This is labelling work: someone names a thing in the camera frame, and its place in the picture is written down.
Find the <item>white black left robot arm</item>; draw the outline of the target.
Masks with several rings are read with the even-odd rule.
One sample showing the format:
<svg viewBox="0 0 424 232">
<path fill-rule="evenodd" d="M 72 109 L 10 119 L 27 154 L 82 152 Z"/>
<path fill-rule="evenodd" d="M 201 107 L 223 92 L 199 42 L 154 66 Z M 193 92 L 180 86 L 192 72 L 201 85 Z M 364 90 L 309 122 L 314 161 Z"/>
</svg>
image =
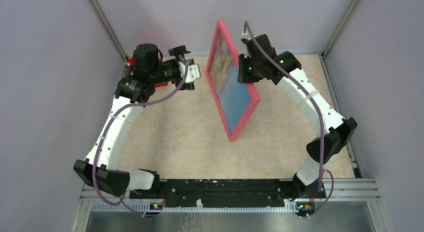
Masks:
<svg viewBox="0 0 424 232">
<path fill-rule="evenodd" d="M 82 160 L 76 160 L 74 172 L 98 191 L 120 197 L 130 190 L 141 190 L 147 198 L 160 193 L 155 172 L 148 169 L 118 169 L 124 143 L 143 108 L 170 98 L 179 90 L 194 90 L 201 77 L 200 67 L 186 59 L 184 45 L 168 50 L 171 59 L 164 60 L 157 45 L 137 45 L 127 59 L 119 80 L 112 107 L 93 148 Z"/>
</svg>

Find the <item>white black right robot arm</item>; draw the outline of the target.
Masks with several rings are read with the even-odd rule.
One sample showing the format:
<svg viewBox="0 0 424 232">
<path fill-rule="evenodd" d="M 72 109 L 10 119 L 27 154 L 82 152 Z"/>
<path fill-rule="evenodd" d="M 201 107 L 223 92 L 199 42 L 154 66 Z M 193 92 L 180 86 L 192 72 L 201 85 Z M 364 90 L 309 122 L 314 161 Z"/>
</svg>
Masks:
<svg viewBox="0 0 424 232">
<path fill-rule="evenodd" d="M 319 181 L 324 165 L 346 146 L 358 124 L 334 110 L 307 77 L 300 61 L 291 53 L 277 54 L 266 34 L 251 38 L 242 33 L 247 52 L 239 56 L 239 83 L 271 80 L 297 104 L 312 125 L 316 138 L 306 145 L 308 153 L 293 176 L 293 191 L 308 197 Z"/>
</svg>

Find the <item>landscape beach photo print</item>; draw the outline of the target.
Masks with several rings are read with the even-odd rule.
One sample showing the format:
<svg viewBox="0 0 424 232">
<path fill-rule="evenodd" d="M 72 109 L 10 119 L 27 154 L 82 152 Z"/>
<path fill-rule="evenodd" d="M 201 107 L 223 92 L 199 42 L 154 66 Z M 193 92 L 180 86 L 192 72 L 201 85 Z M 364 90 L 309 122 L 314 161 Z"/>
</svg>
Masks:
<svg viewBox="0 0 424 232">
<path fill-rule="evenodd" d="M 209 74 L 229 131 L 233 133 L 252 97 L 246 85 L 238 82 L 238 63 L 222 33 L 217 36 Z"/>
</svg>

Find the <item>pink wooden picture frame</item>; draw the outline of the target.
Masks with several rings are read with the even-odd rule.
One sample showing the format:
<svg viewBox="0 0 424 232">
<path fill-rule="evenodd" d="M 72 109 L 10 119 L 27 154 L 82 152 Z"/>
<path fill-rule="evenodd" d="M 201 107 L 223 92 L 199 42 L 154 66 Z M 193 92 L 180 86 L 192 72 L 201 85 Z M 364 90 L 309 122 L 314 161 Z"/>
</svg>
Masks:
<svg viewBox="0 0 424 232">
<path fill-rule="evenodd" d="M 234 142 L 261 97 L 254 84 L 238 82 L 239 53 L 222 19 L 216 23 L 205 75 L 228 140 Z"/>
</svg>

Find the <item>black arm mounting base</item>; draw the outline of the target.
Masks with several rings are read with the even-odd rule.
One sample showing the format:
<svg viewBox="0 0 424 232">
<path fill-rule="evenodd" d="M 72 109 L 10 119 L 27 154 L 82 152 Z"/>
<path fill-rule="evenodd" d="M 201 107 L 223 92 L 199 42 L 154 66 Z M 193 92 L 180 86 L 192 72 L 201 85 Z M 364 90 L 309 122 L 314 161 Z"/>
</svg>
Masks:
<svg viewBox="0 0 424 232">
<path fill-rule="evenodd" d="M 150 190 L 133 190 L 131 199 L 159 199 L 167 208 L 283 207 L 285 200 L 325 198 L 317 182 L 304 186 L 292 179 L 160 179 Z"/>
</svg>

